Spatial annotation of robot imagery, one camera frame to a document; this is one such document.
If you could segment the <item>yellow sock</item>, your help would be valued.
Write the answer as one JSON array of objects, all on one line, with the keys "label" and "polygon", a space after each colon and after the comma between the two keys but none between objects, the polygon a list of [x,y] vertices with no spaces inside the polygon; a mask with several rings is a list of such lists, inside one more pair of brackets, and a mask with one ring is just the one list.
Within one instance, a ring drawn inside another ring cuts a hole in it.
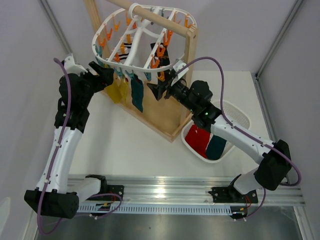
[{"label": "yellow sock", "polygon": [[127,105],[128,88],[129,88],[128,82],[126,81],[125,78],[122,78],[120,80],[120,84],[119,84],[119,91],[120,91],[122,102],[123,102],[124,106]]},{"label": "yellow sock", "polygon": [[122,96],[116,80],[113,80],[113,83],[107,86],[104,91],[115,104],[121,102]]}]

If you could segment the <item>teal clothespin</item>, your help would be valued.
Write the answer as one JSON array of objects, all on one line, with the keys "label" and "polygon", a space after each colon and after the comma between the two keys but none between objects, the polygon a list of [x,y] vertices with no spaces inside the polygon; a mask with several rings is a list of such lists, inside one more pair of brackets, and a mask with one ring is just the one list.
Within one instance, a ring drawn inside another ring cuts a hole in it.
[{"label": "teal clothespin", "polygon": [[136,79],[136,74],[133,70],[128,71],[125,70],[125,74],[131,79],[131,80],[135,80]]}]

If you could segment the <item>white round clip hanger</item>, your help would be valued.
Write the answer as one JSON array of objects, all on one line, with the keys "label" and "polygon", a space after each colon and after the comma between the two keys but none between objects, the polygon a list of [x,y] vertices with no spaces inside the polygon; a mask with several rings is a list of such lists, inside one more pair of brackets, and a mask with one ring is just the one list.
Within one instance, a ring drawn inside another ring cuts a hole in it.
[{"label": "white round clip hanger", "polygon": [[[113,0],[112,4],[119,8],[102,20],[94,0],[85,4],[95,32],[91,43],[93,54],[119,74],[133,70],[151,81],[178,60],[188,63],[195,57],[197,22],[183,9]],[[131,49],[127,59],[116,62],[113,58],[122,43],[131,43]],[[158,43],[167,46],[170,65],[152,69],[150,62]]]}]

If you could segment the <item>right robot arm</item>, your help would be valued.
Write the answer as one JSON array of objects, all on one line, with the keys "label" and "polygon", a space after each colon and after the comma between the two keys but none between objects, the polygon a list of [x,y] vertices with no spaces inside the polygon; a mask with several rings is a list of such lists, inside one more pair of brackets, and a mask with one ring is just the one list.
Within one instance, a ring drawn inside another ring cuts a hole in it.
[{"label": "right robot arm", "polygon": [[274,142],[254,135],[248,129],[227,119],[223,110],[211,103],[213,93],[207,82],[194,81],[190,87],[181,79],[175,84],[160,82],[148,83],[157,100],[173,97],[192,112],[195,125],[216,137],[220,137],[250,156],[258,167],[238,175],[229,185],[228,196],[239,202],[250,191],[265,188],[270,191],[277,189],[282,180],[291,170],[289,163],[290,149],[284,140]]}]

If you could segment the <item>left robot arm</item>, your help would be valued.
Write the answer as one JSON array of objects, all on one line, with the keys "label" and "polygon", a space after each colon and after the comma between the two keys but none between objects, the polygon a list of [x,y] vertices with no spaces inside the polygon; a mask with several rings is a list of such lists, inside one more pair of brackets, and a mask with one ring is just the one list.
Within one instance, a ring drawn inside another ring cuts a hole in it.
[{"label": "left robot arm", "polygon": [[59,80],[60,98],[54,121],[54,139],[47,164],[34,190],[27,190],[24,201],[38,217],[72,219],[79,204],[95,197],[103,200],[109,188],[105,177],[90,174],[72,190],[68,176],[73,157],[85,131],[90,113],[89,103],[95,93],[114,82],[114,70],[92,61],[87,69],[66,69],[66,61],[58,63],[64,75]]}]

